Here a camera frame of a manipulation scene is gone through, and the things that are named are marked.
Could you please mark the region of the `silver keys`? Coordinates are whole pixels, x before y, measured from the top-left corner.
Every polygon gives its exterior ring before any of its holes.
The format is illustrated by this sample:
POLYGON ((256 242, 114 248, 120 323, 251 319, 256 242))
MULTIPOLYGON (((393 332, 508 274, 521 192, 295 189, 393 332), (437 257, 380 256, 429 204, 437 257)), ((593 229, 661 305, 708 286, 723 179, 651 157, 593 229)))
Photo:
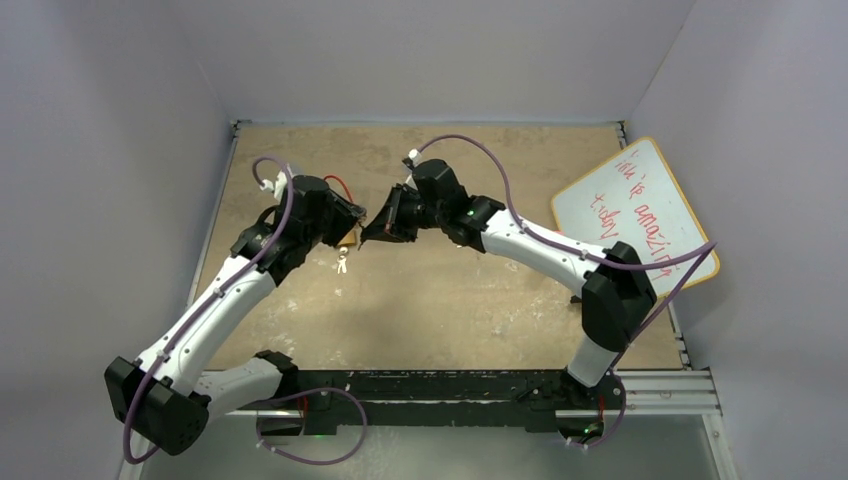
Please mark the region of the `silver keys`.
POLYGON ((337 273, 342 275, 347 273, 347 253, 341 252, 337 258, 337 273))

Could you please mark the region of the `red cable lock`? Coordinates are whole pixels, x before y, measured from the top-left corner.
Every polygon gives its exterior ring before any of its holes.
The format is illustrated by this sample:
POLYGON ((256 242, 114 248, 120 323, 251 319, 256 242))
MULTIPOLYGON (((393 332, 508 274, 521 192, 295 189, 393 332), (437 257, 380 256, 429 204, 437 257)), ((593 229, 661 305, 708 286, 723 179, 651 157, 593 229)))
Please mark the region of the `red cable lock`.
POLYGON ((341 177, 339 177, 337 175, 329 174, 329 175, 325 175, 323 177, 323 180, 325 182, 335 182, 342 189, 346 199, 349 202, 353 203, 355 201, 350 188, 347 186, 347 184, 345 183, 345 181, 341 177))

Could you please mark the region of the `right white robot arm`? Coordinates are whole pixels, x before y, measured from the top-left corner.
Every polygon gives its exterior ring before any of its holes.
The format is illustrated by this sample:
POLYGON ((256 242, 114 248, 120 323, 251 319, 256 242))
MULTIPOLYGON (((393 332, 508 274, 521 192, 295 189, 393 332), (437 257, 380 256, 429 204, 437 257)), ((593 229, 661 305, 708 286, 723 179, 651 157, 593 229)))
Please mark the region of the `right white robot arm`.
POLYGON ((622 354, 657 301, 635 249, 581 243, 512 217, 507 206, 470 195, 441 159, 416 166, 390 190, 363 241, 409 243, 422 229, 439 229, 454 244, 523 264, 565 286, 581 303, 584 336, 561 381, 564 399, 584 407, 601 391, 601 379, 622 354))

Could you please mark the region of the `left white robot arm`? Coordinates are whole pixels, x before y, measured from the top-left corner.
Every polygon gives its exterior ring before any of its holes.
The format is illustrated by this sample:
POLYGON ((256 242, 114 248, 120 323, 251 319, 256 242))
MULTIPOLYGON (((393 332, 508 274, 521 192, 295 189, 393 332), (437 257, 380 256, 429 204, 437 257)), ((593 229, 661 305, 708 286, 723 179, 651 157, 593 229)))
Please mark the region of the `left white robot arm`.
POLYGON ((255 402, 284 409, 297 399, 298 368, 280 352, 264 350, 243 365, 205 375, 235 327, 306 260, 319 243, 337 245, 365 216, 363 207, 320 177, 286 182, 278 204, 245 229, 198 300, 135 359, 116 357, 104 379, 115 417, 124 425, 124 454, 139 435, 154 451, 186 451, 213 420, 255 402))

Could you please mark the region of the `brass padlock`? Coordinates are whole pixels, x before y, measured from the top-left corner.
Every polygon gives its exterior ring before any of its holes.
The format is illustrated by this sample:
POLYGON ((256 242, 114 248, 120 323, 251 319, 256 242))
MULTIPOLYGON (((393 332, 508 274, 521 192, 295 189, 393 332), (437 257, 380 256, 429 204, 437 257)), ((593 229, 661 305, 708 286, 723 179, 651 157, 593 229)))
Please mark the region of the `brass padlock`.
POLYGON ((359 245, 359 233, 361 231, 361 226, 354 226, 337 244, 337 249, 342 248, 354 248, 359 245))

